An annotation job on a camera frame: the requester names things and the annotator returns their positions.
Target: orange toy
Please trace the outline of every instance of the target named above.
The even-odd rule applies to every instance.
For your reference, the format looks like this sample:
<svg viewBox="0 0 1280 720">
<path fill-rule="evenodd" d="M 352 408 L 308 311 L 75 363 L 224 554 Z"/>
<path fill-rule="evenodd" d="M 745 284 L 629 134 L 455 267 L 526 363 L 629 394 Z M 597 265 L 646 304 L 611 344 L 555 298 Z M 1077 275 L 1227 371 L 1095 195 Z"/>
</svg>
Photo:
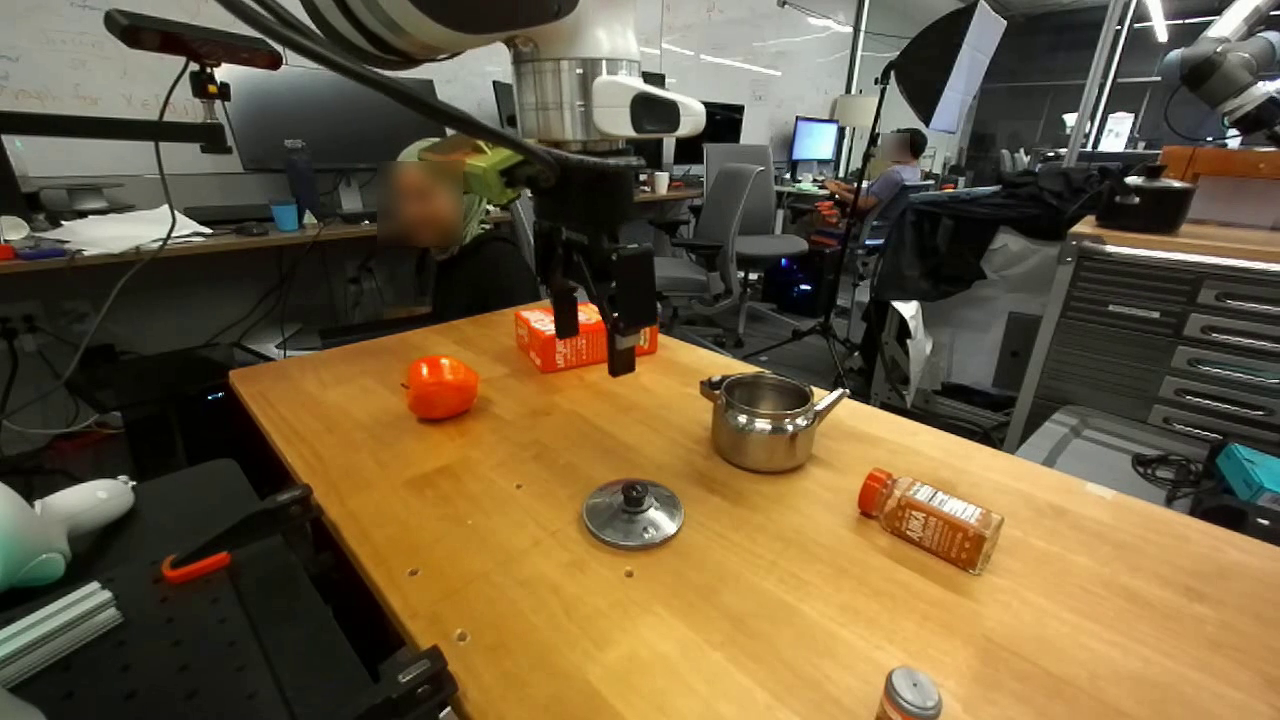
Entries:
<svg viewBox="0 0 1280 720">
<path fill-rule="evenodd" d="M 427 352 L 405 369 L 405 396 L 417 422 L 470 415 L 482 378 L 455 357 Z"/>
<path fill-rule="evenodd" d="M 515 311 L 515 349 L 540 369 L 540 371 L 563 371 L 563 369 L 584 369 L 584 363 L 604 363 L 608 359 L 608 329 L 597 304 L 577 310 L 577 338 L 562 339 L 555 338 L 555 315 L 550 304 L 540 310 L 521 310 Z M 656 352 L 656 329 L 640 331 L 638 357 Z"/>
</svg>

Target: stainless steel pot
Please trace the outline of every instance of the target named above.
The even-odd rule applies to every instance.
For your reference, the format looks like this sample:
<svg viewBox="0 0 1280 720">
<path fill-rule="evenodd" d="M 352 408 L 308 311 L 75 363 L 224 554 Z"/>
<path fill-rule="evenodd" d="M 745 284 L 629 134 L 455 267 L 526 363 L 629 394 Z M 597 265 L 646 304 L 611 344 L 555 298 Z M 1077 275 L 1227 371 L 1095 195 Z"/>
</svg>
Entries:
<svg viewBox="0 0 1280 720">
<path fill-rule="evenodd" d="M 749 473 L 791 473 L 813 452 L 816 423 L 849 396 L 843 389 L 813 400 L 808 386 L 752 371 L 710 378 L 702 386 L 712 400 L 715 452 Z"/>
</svg>

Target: cabinet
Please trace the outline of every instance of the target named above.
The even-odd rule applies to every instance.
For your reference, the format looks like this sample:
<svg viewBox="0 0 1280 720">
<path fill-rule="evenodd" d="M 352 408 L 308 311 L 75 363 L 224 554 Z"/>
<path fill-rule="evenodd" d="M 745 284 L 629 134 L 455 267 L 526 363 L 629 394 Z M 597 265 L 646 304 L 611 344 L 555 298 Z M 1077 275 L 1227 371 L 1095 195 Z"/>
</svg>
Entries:
<svg viewBox="0 0 1280 720">
<path fill-rule="evenodd" d="M 1203 447 L 1227 436 L 1280 447 L 1280 232 L 1081 223 L 1006 446 L 1068 406 Z"/>
</svg>

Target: pot lid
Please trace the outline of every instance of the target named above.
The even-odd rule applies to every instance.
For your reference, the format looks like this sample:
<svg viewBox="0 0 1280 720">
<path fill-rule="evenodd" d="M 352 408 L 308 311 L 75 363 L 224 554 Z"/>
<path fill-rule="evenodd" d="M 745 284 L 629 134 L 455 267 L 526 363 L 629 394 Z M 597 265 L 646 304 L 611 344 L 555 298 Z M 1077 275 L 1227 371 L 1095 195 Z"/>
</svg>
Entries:
<svg viewBox="0 0 1280 720">
<path fill-rule="evenodd" d="M 653 481 L 600 484 L 584 504 L 584 523 L 611 550 L 656 550 L 686 523 L 681 496 Z"/>
</svg>

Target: cable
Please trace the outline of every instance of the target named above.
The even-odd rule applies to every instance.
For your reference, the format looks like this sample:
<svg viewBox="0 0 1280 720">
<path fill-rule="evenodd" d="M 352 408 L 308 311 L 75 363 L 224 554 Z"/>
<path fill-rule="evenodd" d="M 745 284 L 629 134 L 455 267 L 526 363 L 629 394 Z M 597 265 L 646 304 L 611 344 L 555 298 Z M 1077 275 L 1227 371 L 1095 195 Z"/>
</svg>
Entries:
<svg viewBox="0 0 1280 720">
<path fill-rule="evenodd" d="M 187 75 L 187 69 L 193 69 L 193 59 L 184 59 L 184 69 L 174 75 L 174 86 L 167 86 L 167 94 L 164 94 L 164 99 L 161 99 L 161 112 L 158 112 L 158 125 L 164 125 L 164 117 L 167 117 L 167 104 L 174 104 L 174 94 L 176 94 L 176 86 Z M 80 349 L 75 349 L 75 357 L 71 357 L 71 363 L 63 369 L 63 386 L 75 378 L 75 369 L 80 369 L 80 359 L 85 359 L 85 352 L 87 352 L 87 344 L 97 339 L 97 331 L 105 329 L 105 321 L 108 321 L 108 311 L 115 310 L 115 301 L 121 301 L 121 293 L 125 293 L 125 284 L 128 282 L 138 282 L 158 258 L 164 258 L 167 253 L 167 243 L 174 243 L 174 232 L 176 232 L 176 210 L 174 210 L 174 189 L 167 189 L 167 167 L 164 167 L 164 145 L 161 139 L 152 139 L 152 151 L 158 151 L 158 176 L 161 176 L 161 191 L 164 191 L 164 210 L 167 210 L 167 228 L 164 228 L 164 236 L 161 236 L 161 243 L 152 250 L 152 253 L 145 253 L 138 265 L 128 265 L 128 271 L 113 284 L 113 293 L 108 293 L 108 301 L 102 304 L 102 311 L 93 315 L 93 325 L 87 325 L 87 331 L 85 331 L 85 339 L 80 339 Z"/>
<path fill-rule="evenodd" d="M 0 394 L 0 415 L 7 411 L 7 400 L 11 400 L 11 389 L 16 389 L 16 363 L 21 363 L 11 338 L 3 338 L 3 352 L 7 352 L 7 378 L 3 378 L 3 394 Z"/>
<path fill-rule="evenodd" d="M 224 329 L 215 329 L 200 349 L 222 349 L 222 338 L 229 338 L 232 329 L 257 321 L 261 311 L 270 311 L 270 310 L 275 304 L 275 298 L 281 298 L 284 288 L 291 288 L 291 275 L 301 271 L 301 265 L 306 265 L 308 258 L 316 258 L 316 250 L 319 250 L 319 243 L 308 243 L 308 253 L 301 253 L 301 258 L 275 275 L 275 284 L 270 284 L 270 288 L 247 304 L 247 311 L 242 311 L 238 321 L 229 321 Z"/>
<path fill-rule="evenodd" d="M 187 75 L 187 69 L 193 69 L 193 59 L 184 59 L 179 74 L 174 75 L 174 86 L 164 89 L 158 125 L 164 125 L 164 117 L 167 117 L 167 108 L 174 108 L 174 95 L 176 95 L 179 82 Z M 115 310 L 115 301 L 121 301 L 121 293 L 128 288 L 128 282 L 138 282 L 138 275 L 174 243 L 176 210 L 174 210 L 174 183 L 167 183 L 167 167 L 164 167 L 164 148 L 161 148 L 161 139 L 152 139 L 152 156 L 158 156 L 158 176 L 161 176 L 161 191 L 164 191 L 164 210 L 167 210 L 167 228 L 164 228 L 158 253 L 145 253 L 138 265 L 128 265 L 128 267 L 121 271 L 121 282 L 113 284 L 113 293 L 108 293 L 105 304 L 97 310 L 97 315 L 93 315 L 93 325 L 87 325 L 75 357 L 68 359 L 68 369 L 58 371 L 58 386 L 52 386 L 50 394 L 39 394 L 39 396 L 34 396 L 29 406 L 21 406 L 21 411 L 44 406 L 52 394 L 59 394 L 59 389 L 71 386 L 71 378 L 80 371 L 80 359 L 85 359 L 87 344 L 93 344 L 97 331 L 105 329 L 105 321 L 108 321 L 108 311 Z M 85 406 L 75 406 L 75 422 L 68 422 L 68 428 L 25 428 L 25 423 L 16 423 L 16 422 L 7 415 L 7 400 L 3 400 L 3 408 L 0 408 L 0 428 L 25 431 L 25 436 L 59 436 L 59 431 L 93 428 L 102 415 L 87 411 L 87 422 L 80 422 L 80 408 L 85 408 Z"/>
</svg>

